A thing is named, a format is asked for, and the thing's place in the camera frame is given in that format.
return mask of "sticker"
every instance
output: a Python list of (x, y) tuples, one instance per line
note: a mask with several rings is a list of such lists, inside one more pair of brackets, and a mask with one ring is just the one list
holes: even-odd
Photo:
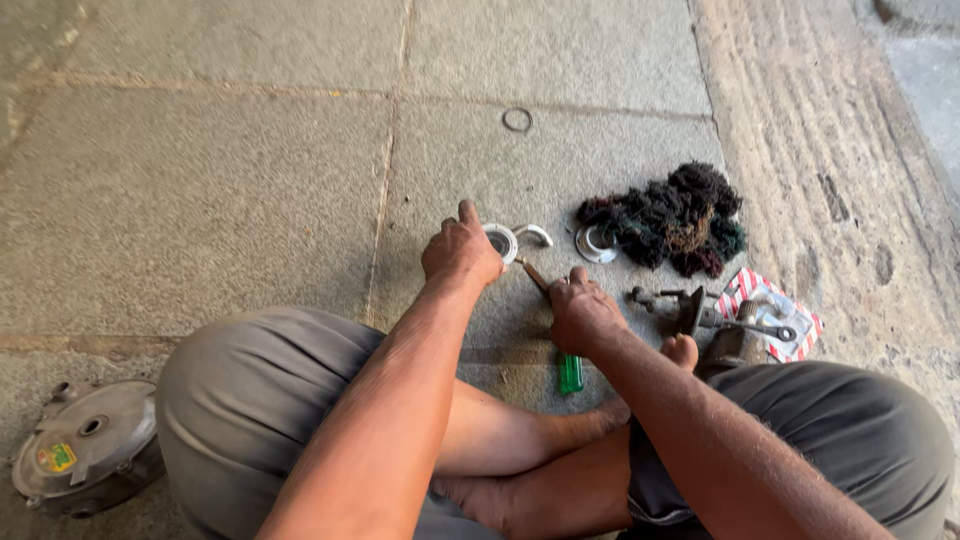
[(36, 453), (36, 461), (44, 469), (51, 473), (60, 473), (66, 471), (77, 462), (77, 457), (70, 450), (70, 445), (66, 443), (57, 443), (50, 448), (40, 449)]

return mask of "packaging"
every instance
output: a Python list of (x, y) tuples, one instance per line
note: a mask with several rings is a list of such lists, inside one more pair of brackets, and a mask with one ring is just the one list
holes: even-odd
[(797, 339), (780, 341), (764, 335), (767, 350), (781, 362), (803, 360), (824, 331), (824, 322), (816, 313), (788, 297), (751, 268), (741, 268), (713, 306), (725, 319), (736, 319), (736, 311), (744, 300), (757, 303), (756, 323), (764, 326), (788, 326), (797, 331)]

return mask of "hand tool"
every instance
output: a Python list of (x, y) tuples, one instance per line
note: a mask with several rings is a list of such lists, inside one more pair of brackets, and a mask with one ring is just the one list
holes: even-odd
[[(518, 257), (516, 262), (523, 265), (523, 270), (537, 284), (540, 292), (550, 300), (550, 285), (547, 284), (540, 272), (526, 258)], [(572, 394), (584, 389), (584, 362), (579, 356), (568, 355), (563, 351), (557, 354), (557, 382), (561, 395)]]

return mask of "man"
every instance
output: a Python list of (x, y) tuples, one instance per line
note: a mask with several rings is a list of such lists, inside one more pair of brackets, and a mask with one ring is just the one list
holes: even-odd
[(704, 383), (691, 375), (691, 338), (654, 351), (574, 268), (551, 286), (551, 337), (590, 358), (633, 416), (619, 428), (617, 402), (538, 415), (454, 378), (473, 305), (505, 272), (471, 202), (442, 223), (422, 265), (423, 290), (386, 336), (273, 309), (205, 327), (172, 355), (160, 444), (173, 494), (203, 536), (940, 533), (952, 447), (899, 382), (800, 362)]

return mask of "metal ring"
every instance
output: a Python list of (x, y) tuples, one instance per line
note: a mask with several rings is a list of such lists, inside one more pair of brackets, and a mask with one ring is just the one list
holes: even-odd
[[(527, 127), (520, 129), (510, 125), (510, 122), (507, 121), (507, 114), (510, 114), (513, 111), (521, 112), (527, 117)], [(534, 127), (534, 115), (522, 107), (510, 107), (509, 109), (504, 110), (503, 115), (500, 116), (500, 121), (503, 123), (504, 128), (519, 134), (525, 134), (530, 131), (530, 128)]]

